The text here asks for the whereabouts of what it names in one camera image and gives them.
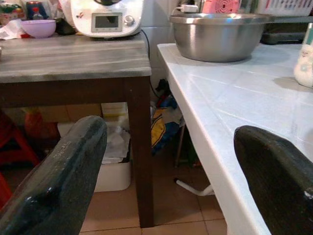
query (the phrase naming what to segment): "tiled floor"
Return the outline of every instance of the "tiled floor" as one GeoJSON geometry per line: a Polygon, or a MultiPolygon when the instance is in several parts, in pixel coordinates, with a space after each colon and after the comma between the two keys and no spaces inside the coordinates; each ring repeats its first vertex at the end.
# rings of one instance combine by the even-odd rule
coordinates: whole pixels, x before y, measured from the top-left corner
{"type": "MultiPolygon", "coordinates": [[[[139,228],[132,180],[124,191],[94,194],[80,235],[226,235],[226,222],[215,196],[197,197],[173,180],[178,177],[202,190],[209,184],[204,171],[174,168],[172,152],[169,146],[154,156],[154,228],[139,228]]],[[[14,188],[27,172],[5,171],[4,175],[14,188]]]]}

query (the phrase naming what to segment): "marble tabletop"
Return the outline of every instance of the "marble tabletop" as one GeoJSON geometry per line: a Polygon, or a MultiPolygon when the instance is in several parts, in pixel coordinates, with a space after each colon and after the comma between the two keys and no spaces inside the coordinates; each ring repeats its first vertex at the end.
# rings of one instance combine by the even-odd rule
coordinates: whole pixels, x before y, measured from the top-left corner
{"type": "Polygon", "coordinates": [[[0,83],[150,76],[140,35],[96,40],[86,36],[1,41],[0,83]]]}
{"type": "Polygon", "coordinates": [[[259,45],[241,62],[206,63],[158,45],[171,91],[233,235],[269,235],[237,161],[243,125],[290,140],[313,161],[313,89],[294,76],[301,45],[259,45]]]}

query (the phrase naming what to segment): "purple bowl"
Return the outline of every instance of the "purple bowl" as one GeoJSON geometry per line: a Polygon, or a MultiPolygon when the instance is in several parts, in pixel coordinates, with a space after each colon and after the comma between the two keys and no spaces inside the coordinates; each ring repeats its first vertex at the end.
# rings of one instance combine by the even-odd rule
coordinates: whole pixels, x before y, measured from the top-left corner
{"type": "Polygon", "coordinates": [[[55,20],[22,21],[23,30],[34,38],[48,38],[56,29],[55,20]]]}

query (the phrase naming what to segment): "wall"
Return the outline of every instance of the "wall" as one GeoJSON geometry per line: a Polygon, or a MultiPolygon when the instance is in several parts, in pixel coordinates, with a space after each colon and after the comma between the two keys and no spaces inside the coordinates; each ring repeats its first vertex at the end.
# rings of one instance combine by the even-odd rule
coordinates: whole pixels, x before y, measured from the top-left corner
{"type": "Polygon", "coordinates": [[[157,55],[157,45],[173,43],[171,25],[168,17],[177,6],[179,0],[146,0],[143,11],[141,27],[146,32],[150,42],[150,63],[152,68],[152,86],[155,88],[158,81],[166,78],[164,67],[157,55]]]}

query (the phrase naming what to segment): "table leg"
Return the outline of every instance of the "table leg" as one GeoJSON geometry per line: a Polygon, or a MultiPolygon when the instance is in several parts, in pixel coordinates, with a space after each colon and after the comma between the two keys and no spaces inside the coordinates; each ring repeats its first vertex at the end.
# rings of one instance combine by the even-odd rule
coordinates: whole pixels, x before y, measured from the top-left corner
{"type": "Polygon", "coordinates": [[[124,80],[140,226],[154,226],[149,77],[124,80]]]}

